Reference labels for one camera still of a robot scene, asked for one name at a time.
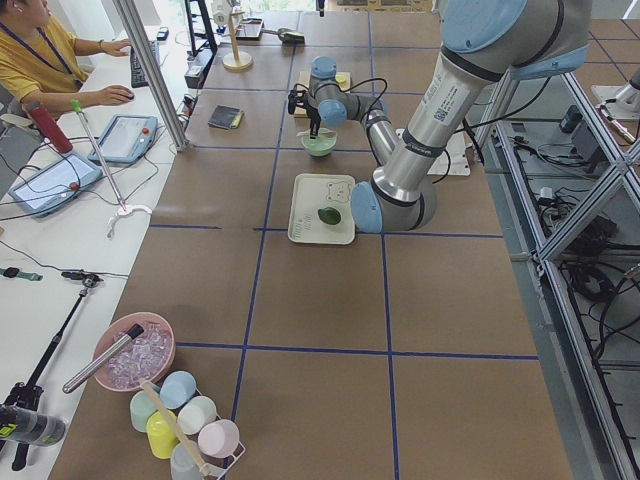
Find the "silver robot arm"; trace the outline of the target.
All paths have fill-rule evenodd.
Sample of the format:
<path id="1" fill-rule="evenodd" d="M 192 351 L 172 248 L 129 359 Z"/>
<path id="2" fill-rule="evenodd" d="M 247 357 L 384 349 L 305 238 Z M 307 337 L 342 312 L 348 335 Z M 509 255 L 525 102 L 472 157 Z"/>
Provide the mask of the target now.
<path id="1" fill-rule="evenodd" d="M 315 58 L 301 96 L 311 129 L 359 122 L 380 164 L 352 190 L 356 227 L 382 233 L 428 223 L 436 192 L 427 173 L 482 89 L 505 74 L 528 80 L 577 69 L 587 56 L 591 12 L 589 1 L 448 2 L 432 81 L 401 134 L 380 100 L 341 90 L 335 61 Z"/>

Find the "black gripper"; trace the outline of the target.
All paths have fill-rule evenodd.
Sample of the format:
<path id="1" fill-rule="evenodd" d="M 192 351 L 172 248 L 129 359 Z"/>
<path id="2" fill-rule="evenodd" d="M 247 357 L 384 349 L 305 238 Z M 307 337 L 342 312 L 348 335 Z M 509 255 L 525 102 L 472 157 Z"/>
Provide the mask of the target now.
<path id="1" fill-rule="evenodd" d="M 309 136 L 310 138 L 317 138 L 321 125 L 321 116 L 316 108 L 309 107 L 308 117 L 310 119 Z"/>

